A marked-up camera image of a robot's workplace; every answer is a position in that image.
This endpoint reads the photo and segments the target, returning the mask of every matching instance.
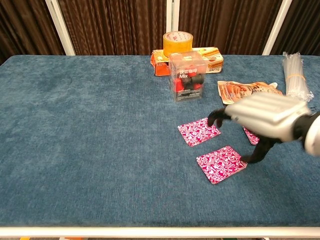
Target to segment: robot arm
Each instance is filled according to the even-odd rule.
[[[320,156],[320,112],[312,114],[304,101],[273,93],[256,92],[226,108],[213,111],[208,125],[232,120],[260,138],[251,156],[243,161],[261,161],[275,143],[300,140],[308,154]]]

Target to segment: cardboard box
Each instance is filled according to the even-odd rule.
[[[207,63],[207,74],[216,74],[222,71],[224,58],[217,47],[195,47],[192,50],[197,51]],[[154,67],[154,75],[170,75],[169,58],[164,55],[162,49],[152,51],[150,63]]]

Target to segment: snack bag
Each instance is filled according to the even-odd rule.
[[[266,84],[265,82],[259,81],[250,84],[244,84],[236,81],[218,81],[217,83],[219,95],[224,104],[234,104],[240,99],[243,99],[255,92],[283,95],[281,91],[276,89],[278,86],[276,82]]]

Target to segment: bundle of straws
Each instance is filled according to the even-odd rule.
[[[283,53],[282,61],[284,76],[285,76],[285,91],[286,95],[309,102],[313,97],[313,93],[309,91],[307,82],[304,76],[303,61],[300,53],[288,55]]]

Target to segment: pink patterned card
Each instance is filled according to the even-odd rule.
[[[190,146],[194,147],[206,140],[209,140],[221,132],[216,126],[208,126],[208,118],[203,118],[198,121],[193,121],[187,124],[178,126],[178,130],[181,133],[185,142]]]
[[[246,129],[245,127],[243,127],[243,130],[244,130],[246,136],[248,137],[250,143],[252,145],[257,145],[260,139],[257,136],[255,136],[252,132],[250,132],[248,129]]]
[[[231,175],[245,169],[247,163],[229,145],[208,154],[198,156],[197,163],[212,184],[217,184]]]

